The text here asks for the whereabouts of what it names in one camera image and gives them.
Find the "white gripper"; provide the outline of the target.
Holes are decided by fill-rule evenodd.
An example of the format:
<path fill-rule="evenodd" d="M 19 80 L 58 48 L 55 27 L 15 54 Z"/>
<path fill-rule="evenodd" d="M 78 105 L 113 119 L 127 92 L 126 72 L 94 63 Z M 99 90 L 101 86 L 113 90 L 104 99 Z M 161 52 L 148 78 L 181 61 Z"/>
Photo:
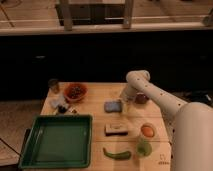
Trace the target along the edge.
<path fill-rule="evenodd" d="M 120 98 L 122 101 L 123 113 L 129 114 L 132 108 L 132 102 L 137 94 L 137 90 L 130 84 L 126 84 L 121 92 Z"/>

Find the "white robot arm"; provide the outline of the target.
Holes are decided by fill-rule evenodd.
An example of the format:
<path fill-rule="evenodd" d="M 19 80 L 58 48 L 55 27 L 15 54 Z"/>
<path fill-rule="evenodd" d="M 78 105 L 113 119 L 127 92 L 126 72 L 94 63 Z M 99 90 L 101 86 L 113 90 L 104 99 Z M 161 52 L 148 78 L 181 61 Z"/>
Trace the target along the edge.
<path fill-rule="evenodd" d="M 174 122 L 170 171 L 213 171 L 213 108 L 200 102 L 186 102 L 150 83 L 146 70 L 126 74 L 120 97 L 132 101 L 144 93 Z"/>

